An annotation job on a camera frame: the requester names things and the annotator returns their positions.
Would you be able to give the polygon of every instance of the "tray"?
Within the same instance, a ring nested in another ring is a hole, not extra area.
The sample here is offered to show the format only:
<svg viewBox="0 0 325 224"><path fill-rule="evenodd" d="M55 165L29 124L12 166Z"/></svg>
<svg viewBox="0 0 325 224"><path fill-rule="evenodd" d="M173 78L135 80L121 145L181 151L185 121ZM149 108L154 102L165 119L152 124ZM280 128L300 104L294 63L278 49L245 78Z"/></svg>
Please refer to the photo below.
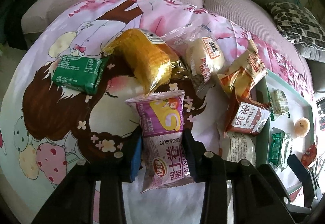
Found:
<svg viewBox="0 0 325 224"><path fill-rule="evenodd" d="M256 85L257 101L262 103L269 102L267 88L269 91L272 91L272 89L284 91L289 103L290 118L283 115L275 121L271 121L270 118L268 119L263 130L256 137L256 166L268 163L269 149L272 142L271 131L274 127L292 135L294 139L292 154L297 155L299 159L314 142L314 119L311 105L293 87L270 70L268 70L268 75L262 78ZM309 119L311 124L310 130L304 138L298 138L294 134L294 124L301 117ZM300 182L290 167L287 167L282 172L277 170L276 173L289 192L299 187Z"/></svg>

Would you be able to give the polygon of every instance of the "green wrapped snack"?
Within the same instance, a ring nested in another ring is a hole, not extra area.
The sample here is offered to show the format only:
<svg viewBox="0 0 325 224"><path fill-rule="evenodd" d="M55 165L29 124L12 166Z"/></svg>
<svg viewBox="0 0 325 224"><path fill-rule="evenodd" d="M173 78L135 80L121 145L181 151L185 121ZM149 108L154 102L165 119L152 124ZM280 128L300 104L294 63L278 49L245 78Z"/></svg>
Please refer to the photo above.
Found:
<svg viewBox="0 0 325 224"><path fill-rule="evenodd" d="M273 164L273 168L285 169L288 166L287 159L292 153L293 140L290 134L273 128L272 143L269 152L269 163Z"/></svg>
<svg viewBox="0 0 325 224"><path fill-rule="evenodd" d="M94 59L64 55L52 77L57 86L65 86L73 90L96 94L108 58Z"/></svg>

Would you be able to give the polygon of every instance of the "barcode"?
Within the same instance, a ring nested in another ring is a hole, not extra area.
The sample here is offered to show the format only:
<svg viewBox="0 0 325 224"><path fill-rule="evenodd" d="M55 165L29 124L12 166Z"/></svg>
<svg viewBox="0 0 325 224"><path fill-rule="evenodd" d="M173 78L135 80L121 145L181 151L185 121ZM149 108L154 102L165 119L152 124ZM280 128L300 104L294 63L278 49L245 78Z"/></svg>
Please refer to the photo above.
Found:
<svg viewBox="0 0 325 224"><path fill-rule="evenodd" d="M147 37L147 39L152 44L164 44L165 42L162 40L162 38L158 37L156 34L152 33L151 31L141 29L141 32Z"/></svg>

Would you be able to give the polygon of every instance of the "yellow snack package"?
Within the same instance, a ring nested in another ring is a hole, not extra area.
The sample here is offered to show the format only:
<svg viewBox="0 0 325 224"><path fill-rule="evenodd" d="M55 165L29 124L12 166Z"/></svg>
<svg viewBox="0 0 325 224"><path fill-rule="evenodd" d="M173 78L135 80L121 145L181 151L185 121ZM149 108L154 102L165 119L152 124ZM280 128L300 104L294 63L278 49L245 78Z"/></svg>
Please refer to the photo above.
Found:
<svg viewBox="0 0 325 224"><path fill-rule="evenodd" d="M248 41L247 50L235 59L224 74L219 74L223 90L231 94L236 88L236 94L248 98L251 89L267 74L253 40Z"/></svg>
<svg viewBox="0 0 325 224"><path fill-rule="evenodd" d="M172 62L179 60L160 37L143 29L126 30L103 51L124 56L146 96L170 81Z"/></svg>

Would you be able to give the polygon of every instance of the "pillow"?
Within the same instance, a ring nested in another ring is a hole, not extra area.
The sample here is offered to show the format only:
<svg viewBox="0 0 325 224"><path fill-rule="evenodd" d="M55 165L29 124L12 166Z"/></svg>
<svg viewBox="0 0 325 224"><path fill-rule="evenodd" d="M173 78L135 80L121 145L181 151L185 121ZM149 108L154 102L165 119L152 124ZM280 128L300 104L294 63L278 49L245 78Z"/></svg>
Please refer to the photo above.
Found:
<svg viewBox="0 0 325 224"><path fill-rule="evenodd" d="M325 51L324 30L308 9L289 2L271 2L266 6L279 33L288 41Z"/></svg>
<svg viewBox="0 0 325 224"><path fill-rule="evenodd" d="M295 44L295 46L296 46L296 49L301 57L309 59L309 60L325 63L325 51L321 51L321 50L315 49L315 48L305 47L305 46L301 45L300 43Z"/></svg>

